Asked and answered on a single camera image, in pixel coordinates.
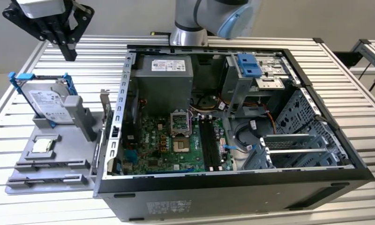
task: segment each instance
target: cable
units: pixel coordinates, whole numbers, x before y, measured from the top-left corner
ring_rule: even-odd
[[[197,109],[193,105],[190,106],[197,112],[199,113],[211,113],[211,112],[217,112],[217,110],[201,110],[201,109]]]
[[[235,140],[238,141],[239,144],[242,144],[245,147],[249,146],[249,144],[246,144],[244,141],[241,141],[239,139],[239,134],[242,131],[245,131],[246,129],[249,129],[249,124],[245,125],[244,127],[239,128],[239,130],[237,131],[237,133],[234,134],[235,135]]]
[[[266,105],[266,104],[264,104],[264,106],[265,106],[265,110],[266,110],[266,112],[268,112],[268,115],[269,115],[269,117],[270,117],[270,119],[272,119],[272,124],[273,124],[274,134],[277,134],[277,127],[276,127],[276,122],[274,122],[274,119],[273,119],[272,113],[270,113],[270,111],[269,111],[268,105]]]
[[[310,125],[310,123],[312,123],[314,120],[316,120],[316,119],[313,119],[313,120],[310,120],[308,123],[305,123],[305,124],[298,128],[298,130],[296,130],[296,131],[293,132],[293,134],[300,133],[300,132],[302,131],[302,129],[305,129],[305,128]]]
[[[370,91],[373,91],[374,87],[375,87],[375,83],[372,85],[372,87],[370,87]]]
[[[273,128],[274,128],[274,134],[277,134],[276,122],[274,122],[274,119],[273,119],[273,116],[272,116],[270,112],[268,112],[268,115],[269,115],[269,117],[270,117],[270,119],[272,119]]]
[[[365,75],[365,72],[368,71],[368,69],[369,69],[370,65],[372,65],[372,63],[369,64],[369,66],[368,66],[368,67],[366,67],[366,69],[364,70],[364,72],[362,72],[362,74],[361,74],[361,76],[360,76],[358,80],[361,80],[361,79],[362,79],[362,76]]]

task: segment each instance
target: ram slot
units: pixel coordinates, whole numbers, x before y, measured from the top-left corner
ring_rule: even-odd
[[[199,119],[199,128],[206,170],[219,171],[222,163],[219,157],[217,136],[213,127],[213,119],[210,117]]]

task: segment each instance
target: white sticker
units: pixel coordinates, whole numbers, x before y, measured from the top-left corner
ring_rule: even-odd
[[[153,60],[151,71],[186,71],[185,60]]]
[[[73,123],[61,95],[51,90],[31,90],[34,102],[46,118],[57,123]]]
[[[252,126],[252,129],[257,130],[257,121],[256,120],[250,121],[250,126]]]
[[[193,200],[149,202],[150,214],[182,213],[190,211]]]
[[[225,103],[225,102],[221,102],[218,108],[219,108],[221,110],[225,110],[225,107],[226,107],[226,103]]]

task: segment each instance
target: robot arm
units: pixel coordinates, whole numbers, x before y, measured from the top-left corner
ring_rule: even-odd
[[[67,61],[75,61],[75,46],[95,10],[75,0],[11,0],[4,17],[38,40],[61,48]],[[237,38],[250,23],[254,8],[249,0],[178,0],[171,45],[206,46],[207,30],[226,39]],[[75,17],[78,26],[71,27]]]
[[[95,10],[75,0],[11,0],[4,17],[38,40],[49,40],[62,50],[67,61],[75,61],[75,46],[89,27]],[[78,26],[71,27],[75,17]]]
[[[252,21],[249,0],[177,0],[171,45],[206,46],[207,30],[225,39],[237,38]]]

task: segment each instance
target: hard drive label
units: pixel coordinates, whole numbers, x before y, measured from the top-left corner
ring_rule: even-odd
[[[61,95],[51,90],[31,90],[36,107],[46,118],[57,123],[71,123],[73,117],[66,109]]]

